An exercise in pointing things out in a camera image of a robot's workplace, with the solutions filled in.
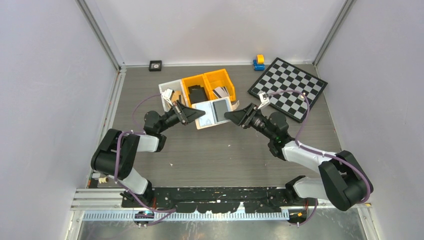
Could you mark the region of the beige leather card holder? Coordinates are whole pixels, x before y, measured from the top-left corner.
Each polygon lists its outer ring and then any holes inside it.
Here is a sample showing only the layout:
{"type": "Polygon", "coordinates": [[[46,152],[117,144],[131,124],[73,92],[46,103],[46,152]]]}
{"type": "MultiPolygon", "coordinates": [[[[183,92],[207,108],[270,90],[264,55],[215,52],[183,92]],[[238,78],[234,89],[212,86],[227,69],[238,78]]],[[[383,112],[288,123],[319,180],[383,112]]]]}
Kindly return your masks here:
{"type": "Polygon", "coordinates": [[[194,103],[192,108],[205,112],[205,115],[195,120],[196,129],[201,130],[230,122],[224,116],[225,113],[236,110],[239,105],[239,100],[231,102],[229,97],[194,103]]]}

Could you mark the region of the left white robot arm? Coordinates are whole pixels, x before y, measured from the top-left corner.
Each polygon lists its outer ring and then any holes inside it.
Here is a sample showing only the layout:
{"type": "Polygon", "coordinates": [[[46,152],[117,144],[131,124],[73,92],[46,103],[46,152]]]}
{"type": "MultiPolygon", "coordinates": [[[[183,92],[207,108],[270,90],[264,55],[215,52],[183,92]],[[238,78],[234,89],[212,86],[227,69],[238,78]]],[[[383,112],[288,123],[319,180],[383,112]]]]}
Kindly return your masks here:
{"type": "Polygon", "coordinates": [[[134,193],[134,200],[141,207],[148,207],[154,199],[153,186],[134,168],[137,153],[160,152],[167,140],[164,131],[177,124],[188,125],[205,114],[204,110],[177,101],[163,115],[154,110],[147,112],[142,132],[110,128],[94,152],[90,166],[134,193]]]}

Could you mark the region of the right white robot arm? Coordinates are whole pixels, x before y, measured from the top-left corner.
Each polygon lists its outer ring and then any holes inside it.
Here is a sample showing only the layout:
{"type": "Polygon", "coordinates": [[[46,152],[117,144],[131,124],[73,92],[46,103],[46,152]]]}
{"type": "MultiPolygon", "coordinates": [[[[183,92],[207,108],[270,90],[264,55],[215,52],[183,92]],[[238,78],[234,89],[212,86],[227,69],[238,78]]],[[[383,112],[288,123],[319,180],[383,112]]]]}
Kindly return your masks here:
{"type": "Polygon", "coordinates": [[[253,128],[267,137],[267,146],[274,157],[319,174],[317,178],[300,175],[285,184],[285,198],[291,205],[299,205],[309,198],[322,199],[347,211],[366,202],[374,191],[373,184],[351,152],[324,152],[301,143],[288,133],[289,124],[281,112],[267,117],[251,103],[241,110],[224,113],[224,117],[243,129],[253,128]]]}

